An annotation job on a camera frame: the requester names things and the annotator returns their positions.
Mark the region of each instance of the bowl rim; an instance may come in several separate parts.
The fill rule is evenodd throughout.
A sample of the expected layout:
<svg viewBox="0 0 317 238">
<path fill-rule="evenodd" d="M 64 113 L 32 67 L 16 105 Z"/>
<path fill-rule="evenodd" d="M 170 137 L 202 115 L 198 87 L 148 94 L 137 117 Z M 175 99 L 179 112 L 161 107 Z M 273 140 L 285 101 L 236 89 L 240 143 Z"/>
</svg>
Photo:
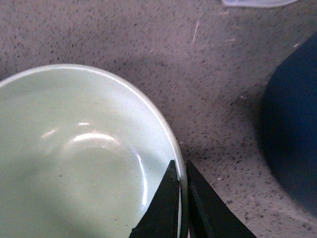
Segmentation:
<svg viewBox="0 0 317 238">
<path fill-rule="evenodd" d="M 128 82 L 127 80 L 109 71 L 92 67 L 92 66 L 87 66 L 87 65 L 65 63 L 65 64 L 51 64 L 51 65 L 35 67 L 35 68 L 27 69 L 17 74 L 14 74 L 0 82 L 0 90 L 7 84 L 20 80 L 25 76 L 39 73 L 39 72 L 44 72 L 44 71 L 56 70 L 56 69 L 83 70 L 83 71 L 96 73 L 104 77 L 110 78 L 116 83 L 119 83 L 122 86 L 124 86 L 133 94 L 135 94 L 151 110 L 152 114 L 157 118 L 160 125 L 162 126 L 169 140 L 169 143 L 172 146 L 174 155 L 176 157 L 176 161 L 175 161 L 176 169 L 177 169 L 177 174 L 179 176 L 179 180 L 181 184 L 181 191 L 180 191 L 181 192 L 181 206 L 179 208 L 179 212 L 181 213 L 181 227 L 179 227 L 178 230 L 180 234 L 179 237 L 186 238 L 188 233 L 188 194 L 187 194 L 188 184 L 187 184 L 187 176 L 186 176 L 184 160 L 182 158 L 182 154 L 181 154 L 179 145 L 177 143 L 176 137 L 172 129 L 170 128 L 168 122 L 166 121 L 165 117 L 160 112 L 160 110 L 155 106 L 155 104 L 148 98 L 148 96 L 146 96 L 140 89 L 138 89 L 136 86 L 134 86 L 132 83 Z"/>
</svg>

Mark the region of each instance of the blue object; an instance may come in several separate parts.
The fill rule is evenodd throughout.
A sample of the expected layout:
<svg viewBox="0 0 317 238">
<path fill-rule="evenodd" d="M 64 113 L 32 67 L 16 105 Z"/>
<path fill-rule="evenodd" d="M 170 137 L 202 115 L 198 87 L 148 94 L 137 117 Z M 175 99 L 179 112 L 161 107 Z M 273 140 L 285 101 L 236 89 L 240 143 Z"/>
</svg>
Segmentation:
<svg viewBox="0 0 317 238">
<path fill-rule="evenodd" d="M 317 33 L 277 68 L 260 120 L 264 153 L 276 177 L 317 215 Z"/>
</svg>

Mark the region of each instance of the speckled countertop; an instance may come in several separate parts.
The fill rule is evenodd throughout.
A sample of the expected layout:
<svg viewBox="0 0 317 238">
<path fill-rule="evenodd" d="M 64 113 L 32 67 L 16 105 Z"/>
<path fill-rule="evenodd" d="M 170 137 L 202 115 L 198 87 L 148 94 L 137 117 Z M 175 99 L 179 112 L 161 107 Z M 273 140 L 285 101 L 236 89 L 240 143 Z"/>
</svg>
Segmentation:
<svg viewBox="0 0 317 238">
<path fill-rule="evenodd" d="M 259 238 L 316 238 L 317 219 L 271 175 L 257 142 L 274 69 L 317 31 L 317 1 L 274 9 L 220 0 L 7 0 L 0 79 L 78 63 L 145 92 L 228 207 Z"/>
</svg>

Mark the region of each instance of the pale green bowl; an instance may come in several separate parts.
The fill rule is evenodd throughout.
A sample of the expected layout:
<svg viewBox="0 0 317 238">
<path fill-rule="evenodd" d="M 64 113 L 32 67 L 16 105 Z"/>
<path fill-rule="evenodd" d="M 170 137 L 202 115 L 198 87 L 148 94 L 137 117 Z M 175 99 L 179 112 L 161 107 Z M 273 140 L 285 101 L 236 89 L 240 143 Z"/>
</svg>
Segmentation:
<svg viewBox="0 0 317 238">
<path fill-rule="evenodd" d="M 170 160 L 187 181 L 176 139 L 136 87 L 73 64 L 0 83 L 0 237 L 124 238 Z"/>
</svg>

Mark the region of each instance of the bowl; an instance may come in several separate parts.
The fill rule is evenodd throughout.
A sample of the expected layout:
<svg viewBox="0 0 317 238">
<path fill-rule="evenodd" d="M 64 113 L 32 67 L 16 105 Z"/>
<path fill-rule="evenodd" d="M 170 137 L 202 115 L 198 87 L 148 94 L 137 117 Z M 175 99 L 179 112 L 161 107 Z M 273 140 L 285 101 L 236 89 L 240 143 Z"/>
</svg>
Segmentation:
<svg viewBox="0 0 317 238">
<path fill-rule="evenodd" d="M 89 66 L 38 67 L 0 83 L 0 113 L 0 237 L 128 237 L 170 160 L 185 237 L 180 149 L 132 84 Z"/>
</svg>

